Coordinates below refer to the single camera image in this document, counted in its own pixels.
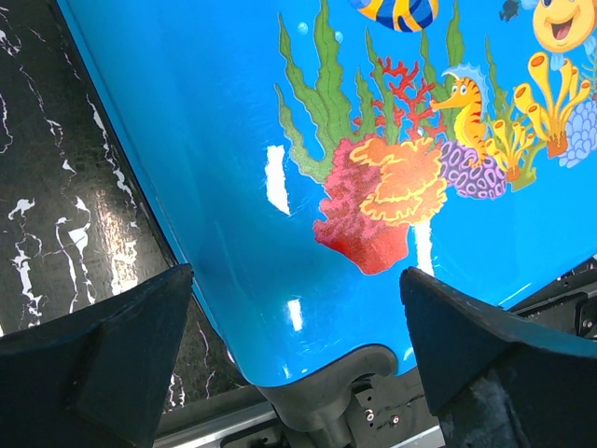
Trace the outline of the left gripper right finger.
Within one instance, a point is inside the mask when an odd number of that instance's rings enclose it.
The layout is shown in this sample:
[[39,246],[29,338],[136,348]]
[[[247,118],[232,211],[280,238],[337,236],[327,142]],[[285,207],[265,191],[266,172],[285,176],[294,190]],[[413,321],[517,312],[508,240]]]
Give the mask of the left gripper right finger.
[[518,317],[417,268],[400,297],[448,447],[593,447],[596,342]]

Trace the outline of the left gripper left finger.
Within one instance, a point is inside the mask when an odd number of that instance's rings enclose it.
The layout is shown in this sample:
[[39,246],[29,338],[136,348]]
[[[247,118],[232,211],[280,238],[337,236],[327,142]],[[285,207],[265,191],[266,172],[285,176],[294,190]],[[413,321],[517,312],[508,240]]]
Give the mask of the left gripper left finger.
[[189,265],[177,265],[112,298],[2,337],[2,446],[152,446],[192,278]]

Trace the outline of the blue fish-print suitcase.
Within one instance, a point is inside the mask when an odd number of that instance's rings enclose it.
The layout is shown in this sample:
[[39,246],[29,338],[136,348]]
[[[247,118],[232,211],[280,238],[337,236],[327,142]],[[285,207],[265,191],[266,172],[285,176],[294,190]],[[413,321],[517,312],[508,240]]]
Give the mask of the blue fish-print suitcase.
[[512,313],[596,259],[592,1],[58,9],[231,361],[318,447],[418,371],[405,270]]

